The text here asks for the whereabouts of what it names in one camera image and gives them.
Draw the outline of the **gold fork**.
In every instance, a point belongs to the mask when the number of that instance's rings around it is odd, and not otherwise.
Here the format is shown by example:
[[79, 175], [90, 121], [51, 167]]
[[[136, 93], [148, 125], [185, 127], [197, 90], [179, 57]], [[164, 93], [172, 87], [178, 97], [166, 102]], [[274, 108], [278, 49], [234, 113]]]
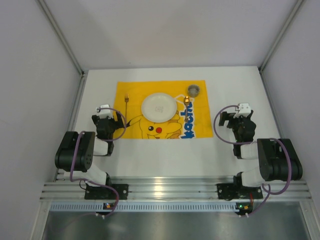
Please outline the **gold fork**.
[[126, 93], [125, 96], [124, 96], [124, 102], [125, 102], [125, 121], [126, 123], [128, 122], [128, 102], [129, 102], [129, 94]]

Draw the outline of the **yellow Pikachu placemat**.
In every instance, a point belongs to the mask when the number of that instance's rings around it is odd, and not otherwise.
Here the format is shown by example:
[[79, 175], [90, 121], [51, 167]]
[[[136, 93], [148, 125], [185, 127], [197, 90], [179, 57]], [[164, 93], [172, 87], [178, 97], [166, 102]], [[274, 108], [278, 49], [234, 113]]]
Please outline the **yellow Pikachu placemat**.
[[213, 137], [204, 80], [118, 82], [113, 107], [127, 121], [123, 139], [193, 139]]

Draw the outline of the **speckled small cup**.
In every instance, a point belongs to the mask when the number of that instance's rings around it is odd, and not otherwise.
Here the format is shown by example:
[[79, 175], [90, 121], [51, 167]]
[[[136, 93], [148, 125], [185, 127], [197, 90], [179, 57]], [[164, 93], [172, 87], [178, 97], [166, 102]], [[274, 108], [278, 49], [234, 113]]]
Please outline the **speckled small cup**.
[[189, 97], [196, 98], [200, 93], [200, 87], [196, 84], [191, 84], [187, 88], [187, 94]]

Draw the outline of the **gold spoon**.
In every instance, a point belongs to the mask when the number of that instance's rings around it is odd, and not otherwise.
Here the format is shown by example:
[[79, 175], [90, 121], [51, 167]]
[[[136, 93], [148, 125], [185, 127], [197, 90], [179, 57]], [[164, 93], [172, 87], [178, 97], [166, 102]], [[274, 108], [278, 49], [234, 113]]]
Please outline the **gold spoon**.
[[184, 110], [184, 122], [185, 123], [188, 123], [189, 121], [189, 118], [188, 118], [188, 106], [190, 104], [190, 98], [188, 95], [186, 95], [184, 97], [184, 100], [183, 100], [183, 103], [184, 103], [184, 106], [185, 106], [185, 110]]

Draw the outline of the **white ceramic plate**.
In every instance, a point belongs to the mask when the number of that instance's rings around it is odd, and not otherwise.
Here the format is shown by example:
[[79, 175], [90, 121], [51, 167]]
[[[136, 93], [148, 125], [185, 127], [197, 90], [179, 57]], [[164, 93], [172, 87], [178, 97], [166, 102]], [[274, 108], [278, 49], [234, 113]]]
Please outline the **white ceramic plate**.
[[150, 122], [164, 123], [171, 120], [177, 111], [176, 100], [167, 93], [153, 93], [141, 104], [142, 115]]

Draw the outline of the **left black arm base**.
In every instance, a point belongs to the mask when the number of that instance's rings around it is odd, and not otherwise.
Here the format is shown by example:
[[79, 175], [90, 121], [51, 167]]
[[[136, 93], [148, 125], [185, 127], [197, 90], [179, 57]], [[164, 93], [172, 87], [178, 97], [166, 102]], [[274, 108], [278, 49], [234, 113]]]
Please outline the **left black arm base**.
[[[118, 195], [119, 200], [127, 200], [129, 193], [129, 185], [128, 184], [112, 184], [112, 188], [114, 188]], [[90, 186], [86, 185], [85, 200], [115, 200], [116, 194], [113, 190], [101, 187], [101, 186]]]

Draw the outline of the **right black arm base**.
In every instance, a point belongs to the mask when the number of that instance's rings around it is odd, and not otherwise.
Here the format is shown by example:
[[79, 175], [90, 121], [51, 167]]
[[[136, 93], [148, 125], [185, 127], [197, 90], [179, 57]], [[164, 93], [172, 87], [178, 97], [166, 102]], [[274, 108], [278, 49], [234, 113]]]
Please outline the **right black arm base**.
[[216, 186], [218, 198], [220, 200], [259, 200], [263, 198], [260, 187], [237, 186], [233, 183], [219, 183]]

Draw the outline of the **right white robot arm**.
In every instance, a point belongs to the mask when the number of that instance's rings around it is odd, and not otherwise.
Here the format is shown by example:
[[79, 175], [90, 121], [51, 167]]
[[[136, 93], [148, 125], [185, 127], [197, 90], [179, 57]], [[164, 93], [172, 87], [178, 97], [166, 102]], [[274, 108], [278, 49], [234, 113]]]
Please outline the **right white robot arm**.
[[235, 179], [243, 187], [259, 187], [271, 181], [283, 181], [288, 186], [303, 176], [303, 167], [288, 138], [258, 138], [254, 140], [257, 125], [251, 120], [253, 112], [238, 114], [219, 112], [215, 119], [232, 130], [235, 142], [218, 137], [233, 146], [233, 155], [240, 160], [258, 160], [254, 169], [243, 171]]

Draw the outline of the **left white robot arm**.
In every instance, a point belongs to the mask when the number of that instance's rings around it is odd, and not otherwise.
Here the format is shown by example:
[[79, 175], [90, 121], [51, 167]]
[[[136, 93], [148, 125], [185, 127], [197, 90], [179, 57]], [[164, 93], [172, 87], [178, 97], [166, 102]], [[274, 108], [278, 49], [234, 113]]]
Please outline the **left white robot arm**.
[[110, 176], [94, 163], [94, 157], [109, 157], [114, 150], [117, 130], [124, 133], [125, 116], [110, 107], [101, 107], [91, 119], [95, 131], [67, 131], [54, 157], [55, 166], [69, 174], [71, 182], [84, 181], [90, 186], [111, 188]]

